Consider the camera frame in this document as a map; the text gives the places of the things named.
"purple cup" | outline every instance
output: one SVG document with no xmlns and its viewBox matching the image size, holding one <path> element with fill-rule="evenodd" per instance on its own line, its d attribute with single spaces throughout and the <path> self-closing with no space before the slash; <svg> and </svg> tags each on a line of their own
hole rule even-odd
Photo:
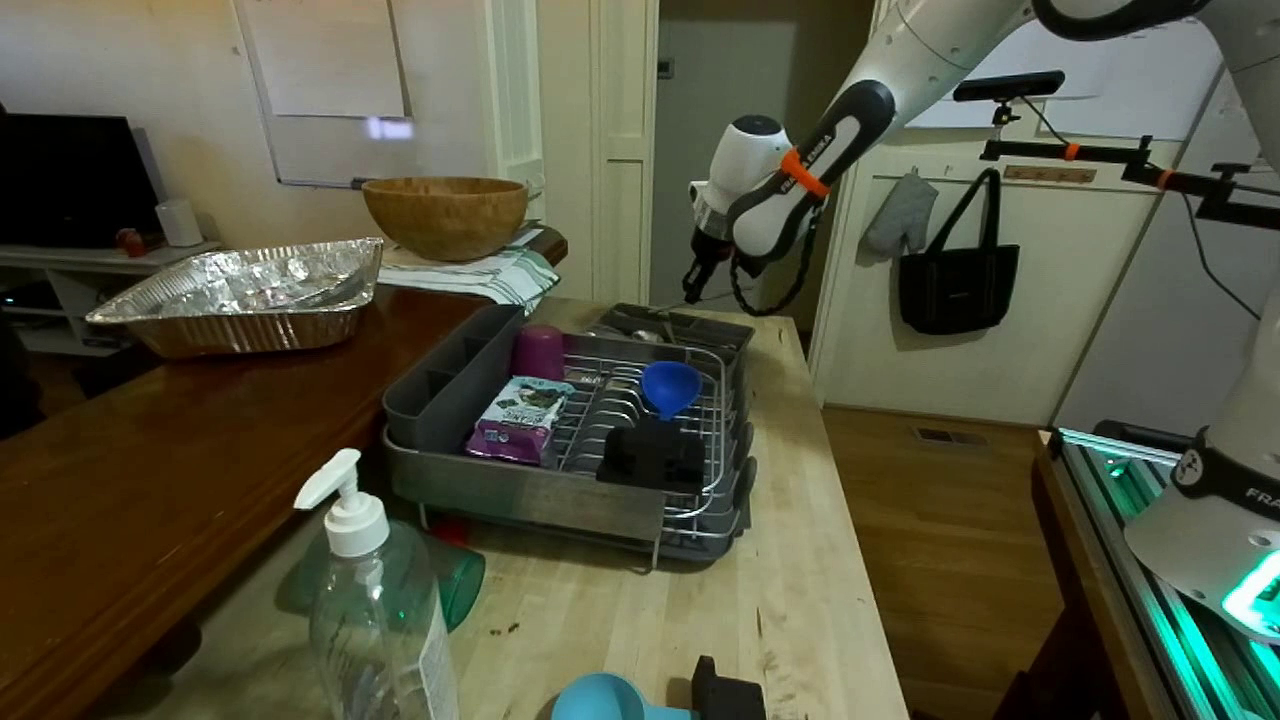
<svg viewBox="0 0 1280 720">
<path fill-rule="evenodd" d="M 511 374 L 564 380 L 564 333 L 550 325 L 525 325 L 511 352 Z"/>
</svg>

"floor vent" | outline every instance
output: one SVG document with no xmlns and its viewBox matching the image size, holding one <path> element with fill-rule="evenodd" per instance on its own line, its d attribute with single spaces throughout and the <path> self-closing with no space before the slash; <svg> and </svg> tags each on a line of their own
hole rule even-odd
<svg viewBox="0 0 1280 720">
<path fill-rule="evenodd" d="M 911 432 L 915 433 L 916 438 L 924 442 L 964 445 L 969 447 L 987 447 L 991 445 L 987 442 L 987 438 L 979 436 L 978 433 L 950 432 L 936 428 L 911 428 Z"/>
</svg>

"oven mitt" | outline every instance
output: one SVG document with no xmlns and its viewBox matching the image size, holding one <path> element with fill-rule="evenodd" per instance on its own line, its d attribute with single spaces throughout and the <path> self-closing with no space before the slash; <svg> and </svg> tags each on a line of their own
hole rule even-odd
<svg viewBox="0 0 1280 720">
<path fill-rule="evenodd" d="M 919 252 L 928 243 L 929 215 L 938 191 L 915 172 L 902 176 L 888 192 L 876 219 L 863 234 L 863 245 L 884 258 L 902 254 L 902 243 Z"/>
</svg>

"orange band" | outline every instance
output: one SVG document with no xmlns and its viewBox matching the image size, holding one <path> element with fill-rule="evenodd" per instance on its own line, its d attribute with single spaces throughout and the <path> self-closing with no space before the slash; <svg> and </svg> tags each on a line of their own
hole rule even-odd
<svg viewBox="0 0 1280 720">
<path fill-rule="evenodd" d="M 813 177 L 809 168 L 805 168 L 800 163 L 800 151 L 792 147 L 787 150 L 787 154 L 782 156 L 782 164 L 778 167 L 783 173 L 794 177 L 797 183 L 804 186 L 805 190 L 817 195 L 818 197 L 826 200 L 831 195 L 831 188 L 822 184 L 822 181 Z"/>
</svg>

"soap pump bottle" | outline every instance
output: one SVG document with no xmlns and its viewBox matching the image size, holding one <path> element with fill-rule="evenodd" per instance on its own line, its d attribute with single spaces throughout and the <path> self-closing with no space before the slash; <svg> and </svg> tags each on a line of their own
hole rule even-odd
<svg viewBox="0 0 1280 720">
<path fill-rule="evenodd" d="M 360 451 L 339 450 L 294 507 L 325 512 L 329 569 L 311 609 L 311 651 L 337 720 L 458 720 L 440 591 L 426 546 L 389 524 L 383 502 L 356 487 Z"/>
</svg>

